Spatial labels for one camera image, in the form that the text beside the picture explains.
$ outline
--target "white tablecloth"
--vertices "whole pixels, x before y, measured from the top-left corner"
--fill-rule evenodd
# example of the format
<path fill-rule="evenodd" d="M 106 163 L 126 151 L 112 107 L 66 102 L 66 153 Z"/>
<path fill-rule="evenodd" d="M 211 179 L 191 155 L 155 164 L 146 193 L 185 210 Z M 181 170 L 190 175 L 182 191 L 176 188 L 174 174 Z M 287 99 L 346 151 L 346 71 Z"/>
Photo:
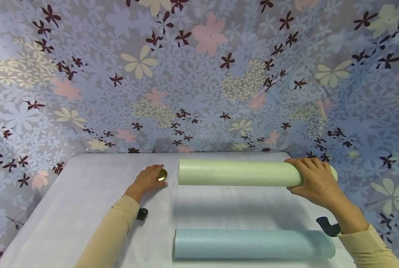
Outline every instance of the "white tablecloth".
<path fill-rule="evenodd" d="M 145 222 L 130 230 L 115 267 L 355 267 L 338 239 L 329 260 L 174 261 L 175 229 L 311 229 L 333 215 L 283 187 L 179 186 L 179 158 L 279 162 L 286 153 L 82 154 L 72 158 L 0 260 L 0 268 L 71 267 L 135 176 L 165 164 L 168 188 L 145 196 Z"/>

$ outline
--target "cylinder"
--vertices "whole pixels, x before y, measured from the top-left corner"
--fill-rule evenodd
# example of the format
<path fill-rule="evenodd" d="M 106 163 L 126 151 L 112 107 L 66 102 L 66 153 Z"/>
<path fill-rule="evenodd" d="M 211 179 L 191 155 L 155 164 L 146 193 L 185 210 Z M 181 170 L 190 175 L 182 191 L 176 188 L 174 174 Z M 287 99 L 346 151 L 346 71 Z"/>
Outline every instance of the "cylinder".
<path fill-rule="evenodd" d="M 331 166 L 335 180 L 336 170 Z M 299 186 L 301 173 L 284 162 L 180 159 L 179 185 Z"/>
<path fill-rule="evenodd" d="M 330 259 L 332 239 L 322 231 L 177 229 L 174 259 Z"/>

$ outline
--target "black clamp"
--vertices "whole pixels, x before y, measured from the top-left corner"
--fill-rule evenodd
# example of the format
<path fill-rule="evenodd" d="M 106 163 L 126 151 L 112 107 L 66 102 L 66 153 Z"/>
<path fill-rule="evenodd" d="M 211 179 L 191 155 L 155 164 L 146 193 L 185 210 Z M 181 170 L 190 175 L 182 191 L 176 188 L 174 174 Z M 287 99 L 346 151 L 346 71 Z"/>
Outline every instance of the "black clamp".
<path fill-rule="evenodd" d="M 136 220 L 145 221 L 148 213 L 149 211 L 147 211 L 145 208 L 139 209 Z"/>
<path fill-rule="evenodd" d="M 331 225 L 327 217 L 320 217 L 316 219 L 316 222 L 320 225 L 323 232 L 331 237 L 336 237 L 340 232 L 341 228 L 338 223 Z"/>

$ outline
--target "light blue foam roller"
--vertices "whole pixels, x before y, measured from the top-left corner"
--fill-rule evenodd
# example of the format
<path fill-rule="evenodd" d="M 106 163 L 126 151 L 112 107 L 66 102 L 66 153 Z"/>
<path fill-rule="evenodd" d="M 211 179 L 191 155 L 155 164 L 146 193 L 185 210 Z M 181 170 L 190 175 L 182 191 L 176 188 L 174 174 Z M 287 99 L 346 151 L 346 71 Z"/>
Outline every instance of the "light blue foam roller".
<path fill-rule="evenodd" d="M 322 231 L 177 229 L 174 259 L 330 259 L 332 239 Z"/>

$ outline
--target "hand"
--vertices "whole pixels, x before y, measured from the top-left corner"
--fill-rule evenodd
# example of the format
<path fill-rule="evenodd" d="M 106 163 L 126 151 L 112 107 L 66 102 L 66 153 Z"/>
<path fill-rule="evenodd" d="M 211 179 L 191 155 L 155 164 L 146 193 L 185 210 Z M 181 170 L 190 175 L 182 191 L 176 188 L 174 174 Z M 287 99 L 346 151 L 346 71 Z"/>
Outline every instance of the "hand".
<path fill-rule="evenodd" d="M 158 174 L 164 165 L 153 165 L 141 170 L 140 174 L 135 178 L 134 183 L 129 186 L 124 195 L 127 195 L 140 203 L 141 198 L 146 192 L 166 187 L 165 181 L 158 181 Z"/>
<path fill-rule="evenodd" d="M 304 178 L 301 186 L 287 187 L 292 194 L 304 197 L 330 211 L 342 201 L 348 201 L 335 181 L 328 163 L 321 162 L 318 158 L 286 159 L 285 162 L 293 164 Z"/>
<path fill-rule="evenodd" d="M 329 209 L 338 221 L 343 234 L 354 234 L 368 229 L 368 222 L 360 209 L 341 191 L 328 163 L 317 158 L 286 159 L 293 164 L 302 177 L 301 186 L 287 187 L 295 195 Z"/>

